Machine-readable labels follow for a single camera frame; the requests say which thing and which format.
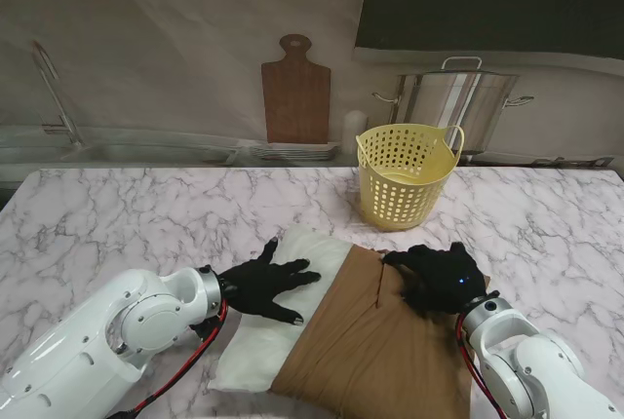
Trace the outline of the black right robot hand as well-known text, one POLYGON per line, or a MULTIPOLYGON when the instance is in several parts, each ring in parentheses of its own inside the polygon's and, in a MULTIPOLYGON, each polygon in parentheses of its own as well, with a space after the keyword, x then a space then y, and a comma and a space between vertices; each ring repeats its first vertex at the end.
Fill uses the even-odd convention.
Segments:
POLYGON ((461 242, 453 242, 448 250, 415 245, 390 251, 382 262, 399 272, 404 282, 401 296, 421 317, 457 315, 474 299, 487 296, 485 276, 461 242))

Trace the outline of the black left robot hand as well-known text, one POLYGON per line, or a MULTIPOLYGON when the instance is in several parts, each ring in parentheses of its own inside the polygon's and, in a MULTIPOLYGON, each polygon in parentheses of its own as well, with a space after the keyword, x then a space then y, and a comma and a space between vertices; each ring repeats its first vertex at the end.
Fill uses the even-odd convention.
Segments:
POLYGON ((284 264, 272 263, 278 247, 271 239, 254 259, 233 266, 217 276, 221 295, 234 310, 280 323, 302 325, 303 317, 295 310, 274 301, 279 294, 317 283, 322 276, 308 271, 310 261, 296 259, 284 264))

